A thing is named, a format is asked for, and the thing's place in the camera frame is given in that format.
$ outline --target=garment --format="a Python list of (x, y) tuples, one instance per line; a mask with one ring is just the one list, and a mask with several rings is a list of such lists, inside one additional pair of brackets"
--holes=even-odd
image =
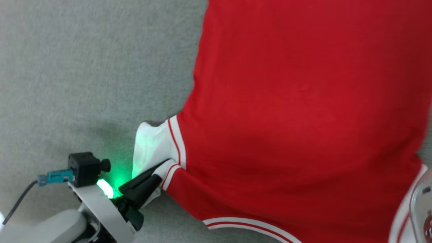
[(209, 228), (289, 243), (414, 242), (432, 1), (210, 0), (183, 110), (137, 133)]

